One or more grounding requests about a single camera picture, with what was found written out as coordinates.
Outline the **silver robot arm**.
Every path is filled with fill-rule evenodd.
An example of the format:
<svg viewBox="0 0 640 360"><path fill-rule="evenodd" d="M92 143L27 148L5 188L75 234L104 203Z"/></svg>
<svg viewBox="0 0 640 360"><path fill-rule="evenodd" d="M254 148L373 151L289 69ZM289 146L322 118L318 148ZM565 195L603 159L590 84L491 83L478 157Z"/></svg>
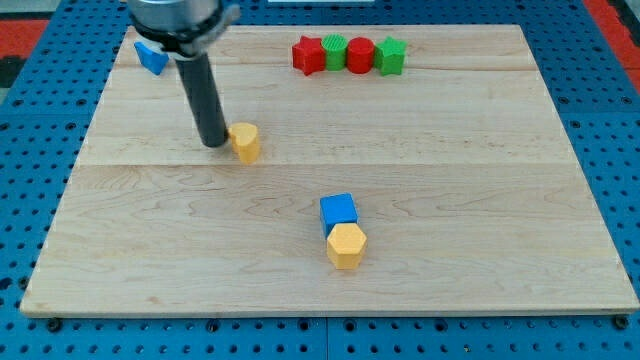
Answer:
<svg viewBox="0 0 640 360"><path fill-rule="evenodd" d="M241 16L238 4L220 0L129 0L127 6L148 48L182 60L205 53Z"/></svg>

